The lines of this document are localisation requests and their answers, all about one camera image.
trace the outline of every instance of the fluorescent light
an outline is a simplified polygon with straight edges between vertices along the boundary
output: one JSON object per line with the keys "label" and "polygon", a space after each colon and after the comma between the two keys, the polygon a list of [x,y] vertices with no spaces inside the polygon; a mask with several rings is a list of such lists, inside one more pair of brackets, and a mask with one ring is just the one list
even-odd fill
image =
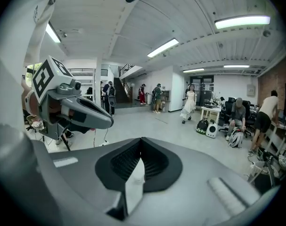
{"label": "fluorescent light", "polygon": [[185,70],[184,73],[190,73],[190,72],[195,72],[195,71],[202,71],[204,68],[201,69],[194,69],[194,70]]}
{"label": "fluorescent light", "polygon": [[248,68],[249,65],[225,65],[224,68]]}
{"label": "fluorescent light", "polygon": [[49,34],[49,36],[52,38],[52,40],[55,43],[60,43],[60,39],[58,38],[57,34],[55,33],[55,31],[51,28],[49,24],[47,25],[47,29],[45,31]]}
{"label": "fluorescent light", "polygon": [[164,50],[172,47],[175,44],[178,44],[179,42],[176,39],[172,39],[168,42],[166,42],[164,45],[162,45],[161,47],[157,48],[156,50],[154,50],[153,52],[151,52],[150,54],[148,54],[148,57],[152,58],[155,55],[159,54],[160,52],[163,52]]}
{"label": "fluorescent light", "polygon": [[270,17],[242,16],[215,21],[217,29],[250,24],[270,24]]}

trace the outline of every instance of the man in black shorts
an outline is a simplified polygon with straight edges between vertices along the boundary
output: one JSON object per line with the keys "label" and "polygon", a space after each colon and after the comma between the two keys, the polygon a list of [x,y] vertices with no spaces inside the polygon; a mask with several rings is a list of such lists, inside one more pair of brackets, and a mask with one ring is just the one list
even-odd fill
{"label": "man in black shorts", "polygon": [[255,135],[253,137],[252,147],[248,151],[249,155],[257,152],[257,148],[261,145],[264,139],[265,132],[270,128],[270,123],[275,112],[275,123],[278,121],[278,94],[275,90],[270,93],[270,97],[264,99],[262,106],[258,112],[254,127],[256,128]]}

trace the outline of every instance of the woman in white dress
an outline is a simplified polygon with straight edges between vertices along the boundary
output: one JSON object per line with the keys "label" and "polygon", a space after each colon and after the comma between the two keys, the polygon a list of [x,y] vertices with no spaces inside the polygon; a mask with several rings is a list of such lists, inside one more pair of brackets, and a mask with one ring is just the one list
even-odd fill
{"label": "woman in white dress", "polygon": [[186,94],[187,101],[185,103],[184,108],[181,110],[180,116],[183,118],[183,121],[182,121],[183,124],[186,123],[186,119],[188,115],[194,112],[195,110],[197,95],[195,93],[194,88],[195,88],[194,84],[191,84],[189,87],[189,91]]}

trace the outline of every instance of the white dress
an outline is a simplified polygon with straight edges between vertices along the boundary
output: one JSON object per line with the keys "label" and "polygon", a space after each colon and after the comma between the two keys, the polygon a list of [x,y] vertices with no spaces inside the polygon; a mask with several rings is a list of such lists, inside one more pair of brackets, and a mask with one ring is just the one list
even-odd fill
{"label": "white dress", "polygon": [[187,116],[191,113],[194,112],[195,106],[196,106],[196,93],[193,91],[188,91],[187,92],[187,97],[188,100],[185,103],[184,108],[181,110],[180,116],[183,117],[185,120],[187,119]]}

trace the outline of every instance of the door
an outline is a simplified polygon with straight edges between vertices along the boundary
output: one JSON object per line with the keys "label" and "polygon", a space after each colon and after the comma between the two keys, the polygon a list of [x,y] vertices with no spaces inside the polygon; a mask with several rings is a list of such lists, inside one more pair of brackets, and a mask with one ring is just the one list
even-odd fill
{"label": "door", "polygon": [[197,94],[196,105],[204,106],[204,104],[212,98],[212,93],[214,92],[214,76],[192,76],[191,83],[194,84]]}

